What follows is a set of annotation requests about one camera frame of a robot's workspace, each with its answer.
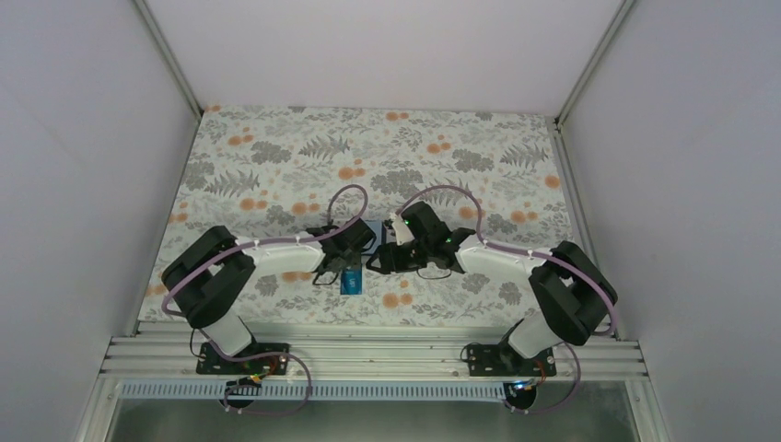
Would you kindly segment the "blue card holder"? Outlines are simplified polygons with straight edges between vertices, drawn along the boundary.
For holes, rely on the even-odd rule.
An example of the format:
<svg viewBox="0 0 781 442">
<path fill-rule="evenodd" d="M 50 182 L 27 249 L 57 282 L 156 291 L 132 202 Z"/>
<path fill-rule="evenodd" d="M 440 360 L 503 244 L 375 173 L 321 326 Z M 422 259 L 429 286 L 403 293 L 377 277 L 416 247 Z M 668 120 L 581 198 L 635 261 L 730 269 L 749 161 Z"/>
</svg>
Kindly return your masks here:
<svg viewBox="0 0 781 442">
<path fill-rule="evenodd" d="M 385 221 L 380 220 L 367 220 L 366 225 L 372 232 L 373 238 L 362 249 L 363 256 L 371 256 L 379 246 L 387 242 L 388 231 Z"/>
</svg>

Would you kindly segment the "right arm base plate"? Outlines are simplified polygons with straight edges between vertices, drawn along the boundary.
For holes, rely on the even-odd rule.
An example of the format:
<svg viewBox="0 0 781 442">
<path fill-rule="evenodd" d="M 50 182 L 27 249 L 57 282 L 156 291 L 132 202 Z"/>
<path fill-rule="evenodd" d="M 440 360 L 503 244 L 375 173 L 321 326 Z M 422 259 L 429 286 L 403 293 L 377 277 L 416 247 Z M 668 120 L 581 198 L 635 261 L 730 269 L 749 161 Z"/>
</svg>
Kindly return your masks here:
<svg viewBox="0 0 781 442">
<path fill-rule="evenodd" d="M 557 374 L 551 348 L 524 358 L 499 344 L 468 343 L 460 351 L 460 360 L 471 377 L 539 378 Z"/>
</svg>

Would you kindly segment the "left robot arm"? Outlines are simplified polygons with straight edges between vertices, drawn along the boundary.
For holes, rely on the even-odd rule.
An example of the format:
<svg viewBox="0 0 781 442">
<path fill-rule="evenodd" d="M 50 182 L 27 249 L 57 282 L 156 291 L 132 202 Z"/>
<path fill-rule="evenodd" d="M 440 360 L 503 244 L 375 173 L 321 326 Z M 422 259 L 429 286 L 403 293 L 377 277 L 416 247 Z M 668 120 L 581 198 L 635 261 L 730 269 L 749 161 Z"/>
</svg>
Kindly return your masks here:
<svg viewBox="0 0 781 442">
<path fill-rule="evenodd" d="M 375 240 L 375 232 L 359 218 L 281 238 L 239 238 L 224 226 L 211 227 L 163 271 L 168 294 L 161 307 L 201 331 L 220 361 L 242 373 L 254 365 L 257 350 L 232 306 L 251 277 L 337 275 L 359 265 Z"/>
</svg>

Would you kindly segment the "blue credit card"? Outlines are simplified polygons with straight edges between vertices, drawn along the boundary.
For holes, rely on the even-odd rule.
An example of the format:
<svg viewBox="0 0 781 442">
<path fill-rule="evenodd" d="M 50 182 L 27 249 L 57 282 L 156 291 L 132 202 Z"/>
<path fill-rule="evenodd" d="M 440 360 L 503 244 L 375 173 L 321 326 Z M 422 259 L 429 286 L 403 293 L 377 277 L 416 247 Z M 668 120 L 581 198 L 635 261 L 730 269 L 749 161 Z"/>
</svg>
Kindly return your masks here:
<svg viewBox="0 0 781 442">
<path fill-rule="evenodd" d="M 342 296 L 357 296 L 363 292 L 363 275 L 360 266 L 348 268 L 340 275 L 340 294 Z"/>
</svg>

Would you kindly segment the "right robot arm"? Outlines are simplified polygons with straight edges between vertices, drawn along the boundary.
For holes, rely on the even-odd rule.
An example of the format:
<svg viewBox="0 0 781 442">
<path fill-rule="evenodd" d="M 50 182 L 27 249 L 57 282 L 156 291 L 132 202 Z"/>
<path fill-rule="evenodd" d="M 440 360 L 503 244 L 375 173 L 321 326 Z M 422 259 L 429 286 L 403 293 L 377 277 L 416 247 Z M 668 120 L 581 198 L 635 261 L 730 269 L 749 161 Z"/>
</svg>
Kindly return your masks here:
<svg viewBox="0 0 781 442">
<path fill-rule="evenodd" d="M 499 343 L 498 360 L 508 374 L 522 374 L 536 355 L 559 343 L 585 344 L 617 303 L 612 285 L 571 241 L 538 250 L 492 242 L 474 229 L 449 228 L 425 202 L 394 215 L 388 225 L 395 240 L 375 249 L 367 262 L 370 271 L 416 273 L 434 265 L 445 272 L 529 284 L 538 311 L 519 320 Z"/>
</svg>

